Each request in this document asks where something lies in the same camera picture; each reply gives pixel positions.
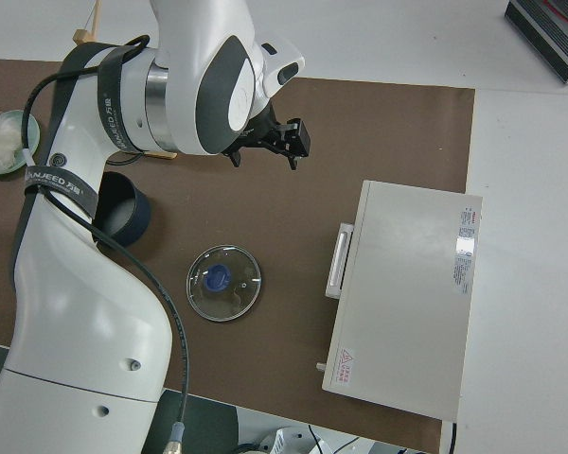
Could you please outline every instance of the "silver metal ring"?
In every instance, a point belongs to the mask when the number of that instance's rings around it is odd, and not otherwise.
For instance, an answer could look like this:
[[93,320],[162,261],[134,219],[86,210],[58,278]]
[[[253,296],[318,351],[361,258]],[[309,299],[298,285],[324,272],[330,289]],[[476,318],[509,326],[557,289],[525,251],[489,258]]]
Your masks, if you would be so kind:
[[167,121],[166,93],[169,70],[151,63],[145,84],[145,113],[151,136],[164,151],[179,151],[170,134]]

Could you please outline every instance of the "green bowl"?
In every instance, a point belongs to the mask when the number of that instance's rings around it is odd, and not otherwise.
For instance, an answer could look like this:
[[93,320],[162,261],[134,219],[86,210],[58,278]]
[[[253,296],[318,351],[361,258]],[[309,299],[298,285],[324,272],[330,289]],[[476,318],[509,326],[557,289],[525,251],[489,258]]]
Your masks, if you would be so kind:
[[[23,111],[9,111],[2,113],[2,115],[6,115],[7,118],[14,118],[15,120],[17,120],[17,123],[21,125],[23,119]],[[29,137],[29,151],[33,155],[36,152],[36,149],[38,148],[38,144],[40,143],[40,127],[38,126],[38,122],[32,115],[29,116],[29,124],[27,125],[27,136]],[[4,175],[6,173],[10,173],[14,170],[17,170],[25,163],[26,159],[24,158],[23,153],[19,148],[17,149],[17,151],[15,151],[15,163],[7,169],[4,169],[3,167],[0,166],[0,175]]]

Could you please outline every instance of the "blue lid knob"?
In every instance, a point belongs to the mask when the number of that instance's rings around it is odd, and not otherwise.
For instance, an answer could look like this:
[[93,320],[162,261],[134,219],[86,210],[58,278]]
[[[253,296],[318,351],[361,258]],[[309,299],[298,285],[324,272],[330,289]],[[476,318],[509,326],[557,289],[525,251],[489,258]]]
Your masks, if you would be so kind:
[[208,267],[204,275],[204,286],[209,291],[222,291],[231,282],[231,271],[221,263]]

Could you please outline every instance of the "white cable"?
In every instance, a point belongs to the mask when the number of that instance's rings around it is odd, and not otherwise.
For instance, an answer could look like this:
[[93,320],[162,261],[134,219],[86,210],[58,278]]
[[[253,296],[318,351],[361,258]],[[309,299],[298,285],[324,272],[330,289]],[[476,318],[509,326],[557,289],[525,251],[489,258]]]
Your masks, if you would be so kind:
[[23,148],[21,152],[23,153],[23,157],[26,158],[26,164],[28,167],[36,165],[36,163],[34,162],[34,158],[31,157],[29,148]]

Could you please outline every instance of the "white table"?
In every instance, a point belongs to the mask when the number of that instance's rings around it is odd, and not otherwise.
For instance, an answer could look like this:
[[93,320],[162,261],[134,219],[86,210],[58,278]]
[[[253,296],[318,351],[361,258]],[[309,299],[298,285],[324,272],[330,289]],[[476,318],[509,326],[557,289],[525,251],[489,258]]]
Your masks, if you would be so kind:
[[[61,60],[92,3],[1,0],[0,59]],[[484,212],[456,452],[568,452],[568,86],[504,0],[249,5],[305,54],[305,77],[477,89],[467,192]],[[101,40],[140,33],[157,36],[146,0],[104,2]]]

